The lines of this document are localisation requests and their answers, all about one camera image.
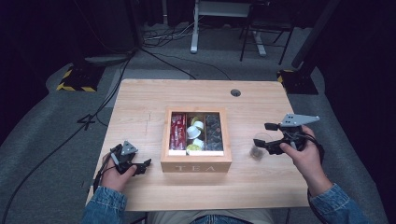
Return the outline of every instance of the hand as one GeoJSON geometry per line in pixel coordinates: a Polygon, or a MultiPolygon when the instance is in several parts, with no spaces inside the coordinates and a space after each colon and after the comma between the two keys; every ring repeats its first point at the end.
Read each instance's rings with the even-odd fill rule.
{"type": "MultiPolygon", "coordinates": [[[[103,161],[106,160],[107,156],[109,156],[109,154],[106,154],[103,157],[103,161]]],[[[129,178],[131,178],[131,176],[134,175],[134,172],[136,171],[137,167],[133,165],[123,175],[120,175],[115,165],[116,164],[114,163],[113,159],[110,157],[107,162],[107,165],[105,166],[104,169],[105,172],[102,175],[101,185],[108,189],[114,189],[118,192],[122,192],[125,189],[126,183],[128,182],[129,178]]]]}
{"type": "MultiPolygon", "coordinates": [[[[303,132],[315,137],[311,129],[303,125],[303,132]]],[[[332,187],[332,182],[323,172],[317,146],[307,140],[302,151],[297,151],[288,144],[280,144],[280,148],[288,154],[294,165],[303,175],[313,197],[325,192],[332,187]]]]}

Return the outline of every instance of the chair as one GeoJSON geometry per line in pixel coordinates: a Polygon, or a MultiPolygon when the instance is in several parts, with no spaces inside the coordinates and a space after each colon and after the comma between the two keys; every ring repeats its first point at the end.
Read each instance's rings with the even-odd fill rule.
{"type": "Polygon", "coordinates": [[[242,47],[241,57],[239,59],[242,62],[245,52],[245,46],[248,39],[249,31],[265,32],[265,33],[277,33],[279,34],[272,45],[265,45],[263,43],[254,43],[256,45],[265,45],[273,47],[282,47],[283,52],[280,57],[278,64],[282,64],[283,57],[285,56],[286,49],[288,48],[291,35],[294,30],[293,15],[290,15],[288,11],[279,0],[258,0],[252,3],[249,7],[249,13],[247,14],[247,23],[243,27],[239,39],[245,32],[244,46],[242,47]],[[288,39],[285,45],[275,45],[276,41],[284,32],[289,32],[288,39]]]}

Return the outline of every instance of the person's left hand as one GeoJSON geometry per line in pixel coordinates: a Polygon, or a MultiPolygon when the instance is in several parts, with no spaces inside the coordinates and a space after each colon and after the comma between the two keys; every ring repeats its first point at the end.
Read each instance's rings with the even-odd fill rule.
{"type": "MultiPolygon", "coordinates": [[[[105,161],[108,154],[103,157],[102,161],[105,161]]],[[[108,189],[114,189],[118,192],[122,192],[125,189],[126,183],[128,182],[129,178],[134,175],[137,167],[135,165],[131,166],[123,175],[121,175],[116,167],[113,159],[110,159],[107,162],[107,165],[104,168],[104,173],[102,175],[102,187],[106,187],[108,189]]]]}

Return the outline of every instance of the gray carpet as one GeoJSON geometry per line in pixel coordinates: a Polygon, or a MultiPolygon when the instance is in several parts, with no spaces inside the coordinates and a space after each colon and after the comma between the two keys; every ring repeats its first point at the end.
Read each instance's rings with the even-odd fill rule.
{"type": "MultiPolygon", "coordinates": [[[[147,50],[184,59],[157,54],[174,66],[190,71],[197,79],[226,80],[228,76],[232,80],[274,81],[276,71],[291,69],[292,59],[309,34],[308,29],[297,29],[283,64],[278,65],[281,49],[271,47],[266,47],[267,56],[261,57],[255,46],[248,46],[244,61],[239,62],[242,48],[239,32],[231,28],[202,30],[197,54],[190,54],[190,36],[147,50]]],[[[262,37],[264,41],[273,38],[265,34],[262,37]]],[[[49,78],[49,95],[26,114],[0,147],[1,214],[23,178],[80,127],[76,123],[78,119],[97,110],[111,90],[120,66],[110,66],[105,70],[98,92],[56,91],[67,68],[68,65],[60,68],[49,78]]],[[[127,70],[130,75],[138,74],[138,71],[147,74],[151,70],[156,74],[163,70],[169,75],[169,70],[174,68],[138,51],[127,70]]],[[[163,78],[185,78],[174,71],[174,75],[163,78]]],[[[314,71],[312,78],[319,95],[289,95],[294,112],[320,116],[320,122],[309,126],[326,150],[324,169],[328,177],[357,201],[373,223],[387,223],[375,183],[348,142],[323,93],[324,81],[319,70],[314,71]]],[[[111,112],[111,107],[105,107],[99,113],[100,120],[108,123],[111,112]]],[[[7,223],[78,223],[87,198],[87,183],[92,180],[105,135],[106,126],[96,121],[47,159],[18,191],[8,211],[7,223]]],[[[285,222],[286,208],[273,209],[273,212],[276,223],[285,222]]],[[[126,221],[132,222],[141,216],[143,213],[129,212],[126,221]]],[[[290,223],[318,223],[318,220],[309,208],[291,208],[290,223]]]]}

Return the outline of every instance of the wooden table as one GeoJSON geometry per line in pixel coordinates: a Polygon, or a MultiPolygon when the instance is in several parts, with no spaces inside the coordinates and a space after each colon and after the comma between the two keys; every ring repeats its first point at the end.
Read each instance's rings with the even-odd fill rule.
{"type": "Polygon", "coordinates": [[[152,159],[144,175],[131,178],[128,211],[233,209],[308,206],[307,186],[286,154],[260,160],[249,155],[256,133],[276,140],[264,122],[280,122],[292,113],[278,82],[125,79],[108,125],[102,157],[128,140],[139,149],[134,162],[152,159]],[[240,90],[238,97],[231,90],[240,90]],[[233,162],[228,173],[163,173],[161,147],[168,106],[225,107],[233,162]]]}

